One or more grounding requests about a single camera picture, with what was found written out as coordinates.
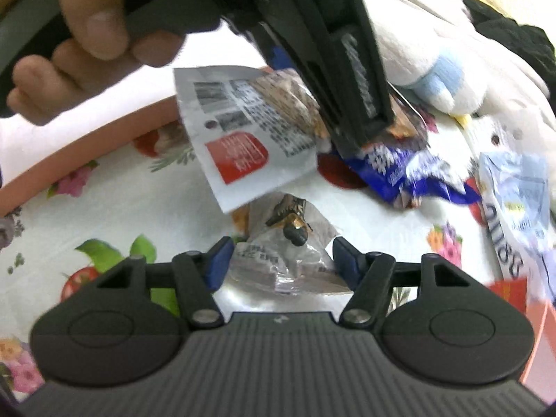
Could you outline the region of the person's left hand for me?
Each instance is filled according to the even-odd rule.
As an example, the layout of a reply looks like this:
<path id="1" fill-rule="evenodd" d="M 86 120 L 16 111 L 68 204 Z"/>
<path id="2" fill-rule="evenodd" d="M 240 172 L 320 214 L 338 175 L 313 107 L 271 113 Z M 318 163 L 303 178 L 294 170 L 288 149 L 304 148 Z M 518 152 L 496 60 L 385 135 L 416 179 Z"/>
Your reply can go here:
<path id="1" fill-rule="evenodd" d="M 8 9 L 16 0 L 1 0 Z M 185 39 L 167 31 L 132 41 L 125 26 L 123 0 L 59 0 L 72 36 L 51 57 L 20 59 L 7 105 L 34 125 L 101 94 L 142 66 L 171 63 Z"/>

